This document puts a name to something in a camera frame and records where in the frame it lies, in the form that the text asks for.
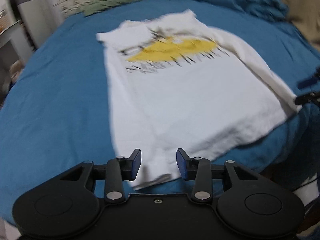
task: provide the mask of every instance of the white t-shirt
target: white t-shirt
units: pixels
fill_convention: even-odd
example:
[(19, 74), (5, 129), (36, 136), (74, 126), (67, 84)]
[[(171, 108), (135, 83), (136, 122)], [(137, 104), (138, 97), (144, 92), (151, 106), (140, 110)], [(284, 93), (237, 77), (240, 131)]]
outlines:
[(178, 178), (178, 148), (214, 160), (298, 110), (253, 48), (190, 10), (124, 22), (97, 38), (105, 44), (114, 149), (126, 157), (142, 151), (135, 188)]

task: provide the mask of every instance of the blue bedsheet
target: blue bedsheet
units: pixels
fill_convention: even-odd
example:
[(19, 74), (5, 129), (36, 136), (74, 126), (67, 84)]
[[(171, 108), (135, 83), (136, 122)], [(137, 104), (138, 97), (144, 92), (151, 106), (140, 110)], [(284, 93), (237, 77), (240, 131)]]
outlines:
[[(102, 164), (114, 158), (103, 46), (95, 34), (108, 32), (126, 19), (152, 19), (188, 8), (206, 25), (247, 41), (295, 93), (301, 93), (296, 82), (320, 65), (319, 53), (289, 23), (268, 23), (205, 2), (144, 0), (87, 18), (71, 16), (30, 59), (0, 111), (1, 217), (13, 223), (11, 208), (19, 195), (77, 163), (93, 160)], [(319, 124), (320, 111), (305, 106), (265, 138), (237, 147), (214, 163), (232, 159), (260, 172), (285, 160), (307, 131), (319, 134)], [(314, 156), (310, 140), (312, 136), (305, 139), (305, 150)], [(97, 184), (97, 195), (102, 185)], [(142, 192), (182, 192), (191, 185), (178, 179)], [(125, 189), (132, 191), (126, 183)]]

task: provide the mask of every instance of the yellow graphic print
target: yellow graphic print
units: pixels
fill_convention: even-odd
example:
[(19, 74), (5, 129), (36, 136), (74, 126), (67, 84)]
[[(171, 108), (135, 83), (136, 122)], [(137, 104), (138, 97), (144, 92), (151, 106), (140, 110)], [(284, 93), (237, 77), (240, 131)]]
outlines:
[(209, 53), (218, 45), (214, 41), (199, 39), (181, 39), (175, 42), (173, 37), (156, 41), (142, 48), (142, 51), (127, 59), (130, 62), (164, 62), (178, 60), (186, 55)]

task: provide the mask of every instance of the metal screw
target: metal screw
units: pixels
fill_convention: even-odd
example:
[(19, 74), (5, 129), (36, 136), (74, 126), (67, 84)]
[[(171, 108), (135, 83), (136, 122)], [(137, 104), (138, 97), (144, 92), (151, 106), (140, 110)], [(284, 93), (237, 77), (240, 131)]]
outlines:
[(115, 200), (115, 199), (119, 199), (121, 197), (122, 197), (122, 193), (119, 191), (111, 191), (111, 192), (107, 193), (108, 199)]
[(210, 193), (206, 191), (198, 191), (195, 193), (195, 197), (201, 200), (208, 199), (210, 196), (211, 196)]

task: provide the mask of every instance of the blue duvet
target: blue duvet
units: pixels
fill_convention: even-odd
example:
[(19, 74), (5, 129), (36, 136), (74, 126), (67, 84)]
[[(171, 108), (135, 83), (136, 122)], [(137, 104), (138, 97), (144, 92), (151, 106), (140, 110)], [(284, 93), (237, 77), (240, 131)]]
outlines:
[[(188, 8), (206, 25), (248, 42), (295, 93), (302, 93), (296, 89), (297, 81), (310, 76), (320, 65), (319, 53), (289, 23), (267, 22), (207, 2), (144, 0), (87, 18), (71, 16), (30, 59), (0, 111), (1, 217), (14, 223), (11, 209), (21, 194), (77, 163), (93, 160), (103, 164), (114, 158), (103, 46), (95, 34), (111, 31), (127, 19), (153, 19)], [(315, 141), (319, 127), (319, 109), (305, 106), (265, 138), (237, 147), (214, 163), (232, 159), (261, 172), (289, 155), (314, 161), (320, 144)], [(295, 147), (303, 151), (291, 154)], [(132, 192), (124, 184), (126, 192)], [(184, 192), (191, 186), (191, 182), (178, 179), (141, 192)], [(97, 184), (98, 196), (102, 187), (102, 183)], [(215, 184), (215, 193), (221, 193), (219, 183)]]

